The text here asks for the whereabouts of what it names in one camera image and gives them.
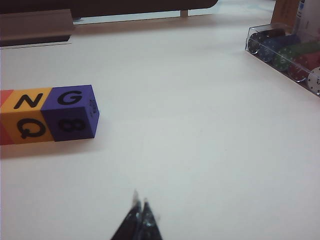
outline white surface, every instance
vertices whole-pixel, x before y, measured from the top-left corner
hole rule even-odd
[[[271,0],[1,50],[3,89],[92,84],[96,138],[1,148],[3,240],[108,240],[134,189],[164,240],[319,240],[320,99],[244,51]]]

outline cube face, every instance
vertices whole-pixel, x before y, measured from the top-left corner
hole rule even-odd
[[[13,90],[1,90],[0,91],[0,107],[5,103],[7,98],[11,95]],[[14,144],[14,141],[11,139],[9,134],[7,133],[5,127],[1,123],[0,117],[0,145],[10,145]]]
[[[0,107],[5,103],[7,98],[12,94],[13,90],[1,90],[0,91]]]
[[[99,111],[91,85],[54,87],[41,113],[55,141],[95,137]]]
[[[1,123],[15,144],[53,141],[40,109],[52,88],[14,90],[1,106]]]

